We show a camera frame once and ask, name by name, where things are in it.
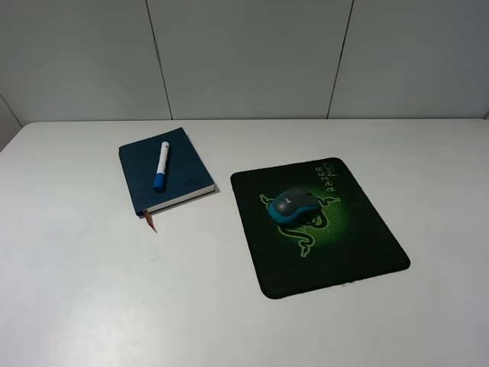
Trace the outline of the blue white marker pen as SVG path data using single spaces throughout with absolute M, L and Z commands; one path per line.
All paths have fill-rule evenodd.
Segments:
M 156 192 L 164 190 L 167 159 L 170 150 L 170 143 L 163 141 L 160 146 L 160 155 L 157 163 L 156 175 L 153 182 L 153 189 Z

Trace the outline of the grey teal computer mouse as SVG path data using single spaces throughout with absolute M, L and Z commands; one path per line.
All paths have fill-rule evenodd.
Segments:
M 294 188 L 277 196 L 268 206 L 268 214 L 279 225 L 294 222 L 303 213 L 319 208 L 319 201 L 305 189 Z

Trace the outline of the dark blue notebook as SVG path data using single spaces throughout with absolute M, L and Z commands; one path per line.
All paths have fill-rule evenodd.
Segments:
M 164 190 L 156 192 L 153 182 L 163 141 L 170 143 L 170 150 Z M 122 145 L 118 157 L 134 211 L 152 229 L 153 213 L 215 191 L 214 180 L 182 127 Z

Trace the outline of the black green Razer mouse pad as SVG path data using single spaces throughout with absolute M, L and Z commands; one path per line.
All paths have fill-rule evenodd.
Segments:
M 258 283 L 270 299 L 410 266 L 408 255 L 339 158 L 236 172 L 230 181 Z M 311 192 L 319 208 L 279 225 L 268 206 L 294 188 Z

